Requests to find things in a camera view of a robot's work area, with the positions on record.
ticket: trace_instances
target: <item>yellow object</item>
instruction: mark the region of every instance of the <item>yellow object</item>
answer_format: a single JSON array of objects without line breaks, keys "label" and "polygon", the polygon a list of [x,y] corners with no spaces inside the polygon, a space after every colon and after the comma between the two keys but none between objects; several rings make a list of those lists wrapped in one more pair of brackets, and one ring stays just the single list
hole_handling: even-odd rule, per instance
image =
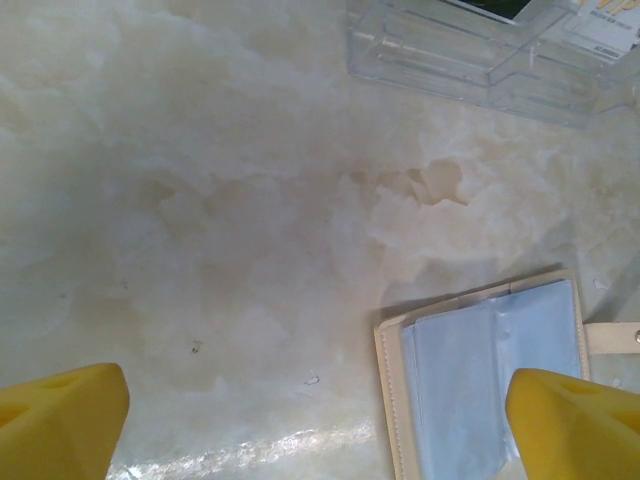
[{"label": "yellow object", "polygon": [[0,390],[0,478],[104,480],[128,409],[115,364]]},{"label": "yellow object", "polygon": [[522,369],[507,417],[529,480],[640,479],[640,395]]}]

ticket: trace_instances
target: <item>open wallet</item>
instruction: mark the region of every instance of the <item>open wallet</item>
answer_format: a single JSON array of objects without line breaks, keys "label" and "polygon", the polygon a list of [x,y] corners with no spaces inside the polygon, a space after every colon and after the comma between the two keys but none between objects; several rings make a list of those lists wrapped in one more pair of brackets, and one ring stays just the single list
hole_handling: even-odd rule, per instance
[{"label": "open wallet", "polygon": [[513,373],[589,380],[588,354],[640,353],[640,323],[582,324],[573,274],[545,273],[386,319],[375,343],[396,480],[489,480],[519,458]]}]

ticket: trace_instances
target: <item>beige wallet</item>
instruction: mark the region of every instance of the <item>beige wallet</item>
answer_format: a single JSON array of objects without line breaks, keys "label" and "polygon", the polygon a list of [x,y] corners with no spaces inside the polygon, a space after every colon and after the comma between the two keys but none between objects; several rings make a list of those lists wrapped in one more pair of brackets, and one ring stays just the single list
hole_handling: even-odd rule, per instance
[{"label": "beige wallet", "polygon": [[569,281],[572,285],[575,329],[583,378],[589,379],[588,354],[640,353],[640,323],[583,325],[576,281],[568,270],[536,275],[462,294],[383,320],[375,328],[375,345],[396,480],[438,480],[423,478],[405,366],[403,330],[424,317],[463,309],[487,299],[560,281]]}]

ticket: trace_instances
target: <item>transparent acrylic organizer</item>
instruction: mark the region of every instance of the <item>transparent acrylic organizer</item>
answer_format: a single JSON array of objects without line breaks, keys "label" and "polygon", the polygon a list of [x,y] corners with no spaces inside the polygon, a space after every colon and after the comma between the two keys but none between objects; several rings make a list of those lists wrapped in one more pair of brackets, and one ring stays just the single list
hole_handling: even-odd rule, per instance
[{"label": "transparent acrylic organizer", "polygon": [[514,24],[442,0],[356,3],[352,75],[574,128],[640,108],[640,48],[610,64],[544,38],[577,14],[570,0],[533,0]]}]

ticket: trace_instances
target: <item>marble surface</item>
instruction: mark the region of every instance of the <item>marble surface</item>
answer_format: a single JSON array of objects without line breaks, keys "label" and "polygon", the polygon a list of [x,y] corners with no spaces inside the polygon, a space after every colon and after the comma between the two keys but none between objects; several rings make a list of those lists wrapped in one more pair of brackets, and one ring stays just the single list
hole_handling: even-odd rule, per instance
[{"label": "marble surface", "polygon": [[118,362],[110,480],[390,479],[372,325],[424,299],[562,264],[585,318],[638,319],[631,112],[356,80],[342,0],[0,13],[0,384]]}]

